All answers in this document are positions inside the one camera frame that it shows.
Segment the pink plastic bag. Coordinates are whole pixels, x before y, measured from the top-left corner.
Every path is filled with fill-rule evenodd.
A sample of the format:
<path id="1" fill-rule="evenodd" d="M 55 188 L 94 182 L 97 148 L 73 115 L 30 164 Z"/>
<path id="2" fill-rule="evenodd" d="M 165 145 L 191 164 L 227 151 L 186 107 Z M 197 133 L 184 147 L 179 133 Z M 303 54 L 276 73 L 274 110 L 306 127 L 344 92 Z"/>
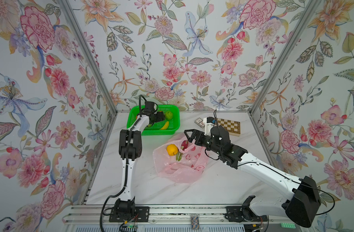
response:
<path id="1" fill-rule="evenodd" d="M 190 184 L 202 176 L 209 162 L 206 149 L 189 142 L 187 149 L 182 151 L 180 147 L 184 140 L 187 140 L 186 136 L 179 133 L 153 151 L 154 166 L 159 177 L 175 183 Z M 176 155 L 168 155 L 166 147 L 170 144 L 176 145 L 183 153 L 181 161 L 176 161 Z"/>

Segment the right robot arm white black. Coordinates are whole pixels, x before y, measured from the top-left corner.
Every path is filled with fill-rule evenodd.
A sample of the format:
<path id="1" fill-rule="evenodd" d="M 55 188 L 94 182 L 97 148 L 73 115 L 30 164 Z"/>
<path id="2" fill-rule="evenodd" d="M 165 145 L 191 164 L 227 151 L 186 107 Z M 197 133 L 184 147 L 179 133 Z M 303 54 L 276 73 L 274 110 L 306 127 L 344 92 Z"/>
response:
<path id="1" fill-rule="evenodd" d="M 235 145 L 222 127 L 213 127 L 210 133 L 185 130 L 189 142 L 212 151 L 226 165 L 246 172 L 276 191 L 264 196 L 250 196 L 248 207 L 256 216 L 287 217 L 293 223 L 309 228 L 321 205 L 316 182 L 310 177 L 299 178 L 287 174 Z"/>

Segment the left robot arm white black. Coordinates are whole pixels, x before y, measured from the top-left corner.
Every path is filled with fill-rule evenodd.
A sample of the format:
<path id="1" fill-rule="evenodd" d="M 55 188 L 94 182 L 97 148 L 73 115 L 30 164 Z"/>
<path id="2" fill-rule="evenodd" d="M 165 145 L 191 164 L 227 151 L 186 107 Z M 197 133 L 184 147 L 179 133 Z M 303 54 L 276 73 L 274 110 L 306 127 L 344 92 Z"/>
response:
<path id="1" fill-rule="evenodd" d="M 142 132 L 146 127 L 163 121 L 164 116 L 158 113 L 159 106 L 146 101 L 144 106 L 139 106 L 139 113 L 135 122 L 127 129 L 121 130 L 119 142 L 119 155 L 122 159 L 122 190 L 115 203 L 115 212 L 120 218 L 135 217 L 135 196 L 132 191 L 133 172 L 136 160 L 142 154 Z"/>

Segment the red fruit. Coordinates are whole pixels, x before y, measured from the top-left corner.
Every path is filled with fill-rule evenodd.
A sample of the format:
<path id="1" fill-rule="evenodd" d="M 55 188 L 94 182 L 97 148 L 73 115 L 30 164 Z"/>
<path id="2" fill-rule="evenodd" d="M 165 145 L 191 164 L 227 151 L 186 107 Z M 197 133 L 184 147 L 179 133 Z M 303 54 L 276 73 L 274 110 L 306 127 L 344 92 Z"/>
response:
<path id="1" fill-rule="evenodd" d="M 188 145 L 189 145 L 189 141 L 184 140 L 181 144 L 180 150 L 185 151 L 187 149 Z M 179 151 L 176 155 L 176 161 L 181 161 L 182 156 L 183 156 L 183 153 Z"/>

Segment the yellow banana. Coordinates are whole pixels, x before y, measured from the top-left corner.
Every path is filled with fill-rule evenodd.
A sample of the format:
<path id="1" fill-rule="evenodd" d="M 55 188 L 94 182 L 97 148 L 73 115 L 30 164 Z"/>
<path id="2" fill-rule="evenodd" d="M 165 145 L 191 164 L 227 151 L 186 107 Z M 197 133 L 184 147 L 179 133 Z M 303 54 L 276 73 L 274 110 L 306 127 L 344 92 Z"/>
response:
<path id="1" fill-rule="evenodd" d="M 170 125 L 169 121 L 166 121 L 165 124 L 160 128 L 160 130 L 167 130 Z"/>

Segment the green plastic basket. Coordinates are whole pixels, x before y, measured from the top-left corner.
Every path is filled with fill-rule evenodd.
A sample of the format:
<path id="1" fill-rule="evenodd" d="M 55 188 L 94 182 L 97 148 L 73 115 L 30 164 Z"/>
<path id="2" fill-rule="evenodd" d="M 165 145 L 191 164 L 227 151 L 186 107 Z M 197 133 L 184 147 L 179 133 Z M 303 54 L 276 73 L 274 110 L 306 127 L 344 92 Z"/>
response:
<path id="1" fill-rule="evenodd" d="M 164 121 L 146 127 L 142 135 L 172 135 L 180 128 L 180 110 L 174 105 L 159 105 L 158 112 L 166 116 Z"/>

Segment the playing card deck box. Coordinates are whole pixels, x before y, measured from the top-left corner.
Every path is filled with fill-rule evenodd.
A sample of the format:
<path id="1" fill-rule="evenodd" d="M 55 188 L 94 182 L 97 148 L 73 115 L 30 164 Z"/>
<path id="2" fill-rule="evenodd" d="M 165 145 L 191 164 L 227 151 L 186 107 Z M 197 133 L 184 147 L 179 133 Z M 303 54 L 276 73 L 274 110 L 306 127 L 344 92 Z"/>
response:
<path id="1" fill-rule="evenodd" d="M 204 120 L 202 118 L 197 118 L 194 122 L 200 128 L 204 128 L 205 127 L 205 122 L 204 122 Z"/>

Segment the wooden chessboard box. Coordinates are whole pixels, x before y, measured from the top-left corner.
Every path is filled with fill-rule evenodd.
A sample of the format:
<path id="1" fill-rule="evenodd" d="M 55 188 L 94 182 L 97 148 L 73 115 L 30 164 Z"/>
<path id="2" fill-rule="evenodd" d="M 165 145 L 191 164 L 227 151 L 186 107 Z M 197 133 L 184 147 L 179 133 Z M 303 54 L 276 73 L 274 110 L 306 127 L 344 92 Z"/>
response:
<path id="1" fill-rule="evenodd" d="M 229 120 L 229 119 L 217 119 L 218 124 L 223 126 L 230 135 L 240 136 L 241 135 L 241 126 L 240 122 Z"/>

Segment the green led module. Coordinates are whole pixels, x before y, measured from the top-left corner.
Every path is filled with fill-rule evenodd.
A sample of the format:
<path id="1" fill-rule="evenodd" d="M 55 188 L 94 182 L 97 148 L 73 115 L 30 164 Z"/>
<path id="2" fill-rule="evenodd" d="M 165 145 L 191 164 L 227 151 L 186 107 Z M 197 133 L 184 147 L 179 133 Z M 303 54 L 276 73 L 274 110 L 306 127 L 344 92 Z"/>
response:
<path id="1" fill-rule="evenodd" d="M 296 225 L 293 223 L 281 223 L 280 226 L 282 228 L 287 228 L 287 229 L 295 229 Z"/>

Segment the small patterned tag on rail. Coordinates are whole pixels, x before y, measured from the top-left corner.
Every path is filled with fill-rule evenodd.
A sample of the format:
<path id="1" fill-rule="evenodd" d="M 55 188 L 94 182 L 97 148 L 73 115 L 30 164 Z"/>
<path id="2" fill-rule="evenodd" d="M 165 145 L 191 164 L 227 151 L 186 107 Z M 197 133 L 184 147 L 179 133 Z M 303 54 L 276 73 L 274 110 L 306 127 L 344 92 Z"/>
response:
<path id="1" fill-rule="evenodd" d="M 198 215 L 192 215 L 191 216 L 191 229 L 193 231 L 200 229 L 199 216 Z"/>

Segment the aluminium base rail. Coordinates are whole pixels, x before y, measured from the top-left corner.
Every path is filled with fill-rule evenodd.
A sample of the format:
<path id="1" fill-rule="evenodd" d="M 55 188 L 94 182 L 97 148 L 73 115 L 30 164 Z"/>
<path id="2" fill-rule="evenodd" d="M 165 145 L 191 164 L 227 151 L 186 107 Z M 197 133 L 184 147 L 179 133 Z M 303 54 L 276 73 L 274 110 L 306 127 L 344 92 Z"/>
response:
<path id="1" fill-rule="evenodd" d="M 148 207 L 149 219 L 145 225 L 182 224 L 191 225 L 191 217 L 197 216 L 201 225 L 236 225 L 225 217 L 227 205 L 140 205 Z M 101 205 L 72 206 L 63 217 L 64 225 L 112 225 L 109 216 L 100 217 Z"/>

